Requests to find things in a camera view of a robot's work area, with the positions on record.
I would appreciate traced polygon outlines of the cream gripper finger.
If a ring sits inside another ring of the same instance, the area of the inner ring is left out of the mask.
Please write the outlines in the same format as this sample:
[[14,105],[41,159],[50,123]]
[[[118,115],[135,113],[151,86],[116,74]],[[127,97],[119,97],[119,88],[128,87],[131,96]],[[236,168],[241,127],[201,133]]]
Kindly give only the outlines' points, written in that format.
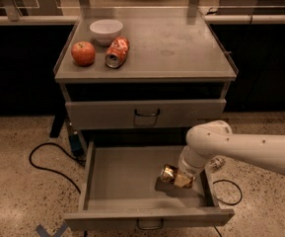
[[184,175],[182,173],[177,173],[174,180],[174,185],[179,188],[190,189],[193,185],[193,180],[193,177]]

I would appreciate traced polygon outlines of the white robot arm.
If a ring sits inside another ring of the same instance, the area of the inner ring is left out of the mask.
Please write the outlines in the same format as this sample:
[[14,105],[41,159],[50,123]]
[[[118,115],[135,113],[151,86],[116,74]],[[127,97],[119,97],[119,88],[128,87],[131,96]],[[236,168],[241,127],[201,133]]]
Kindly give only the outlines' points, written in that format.
[[192,127],[179,159],[179,170],[198,176],[215,156],[226,156],[285,176],[285,135],[235,134],[222,120]]

